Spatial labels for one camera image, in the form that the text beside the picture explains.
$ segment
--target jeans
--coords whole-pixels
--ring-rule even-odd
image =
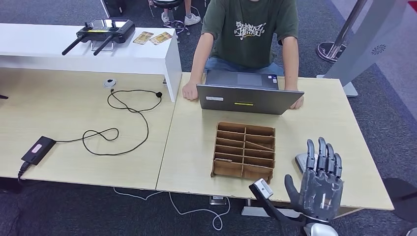
[[[238,65],[220,58],[211,57],[207,60],[206,70],[225,70],[234,72],[258,73],[258,74],[275,74],[277,76],[284,76],[284,69],[274,62],[264,68],[250,68]]]

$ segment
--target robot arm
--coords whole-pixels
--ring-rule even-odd
[[[291,175],[286,175],[284,179],[291,207],[302,213],[300,217],[296,219],[286,217],[271,204],[269,197],[273,193],[263,179],[256,181],[249,188],[256,199],[263,204],[269,216],[282,222],[302,226],[308,236],[337,236],[337,232],[328,223],[336,217],[342,197],[340,155],[334,153],[331,144],[326,144],[320,137],[319,155],[315,167],[313,141],[307,141],[307,149],[306,170],[303,173],[300,192],[294,187]]]

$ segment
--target yellow label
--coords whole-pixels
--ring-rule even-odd
[[[235,102],[235,105],[253,106],[252,103],[241,103],[241,102]]]
[[[103,32],[107,32],[107,30],[98,29],[98,30],[89,30],[87,32],[100,32],[100,33],[103,33]]]

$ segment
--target robotic thumb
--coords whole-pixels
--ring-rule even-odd
[[[290,197],[291,205],[297,207],[299,205],[299,193],[294,186],[293,178],[291,175],[285,175],[284,184],[285,189],[287,190],[287,194]]]

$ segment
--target person's hand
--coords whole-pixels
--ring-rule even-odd
[[[285,90],[298,91],[298,88],[285,86]],[[304,103],[304,96],[301,96],[293,105],[291,105],[290,109],[298,109],[303,105],[303,103]]]
[[[197,83],[190,80],[184,85],[184,87],[182,87],[182,96],[188,100],[197,99]]]
[[[291,105],[290,109],[298,109],[304,103],[304,95],[301,96],[293,105]]]

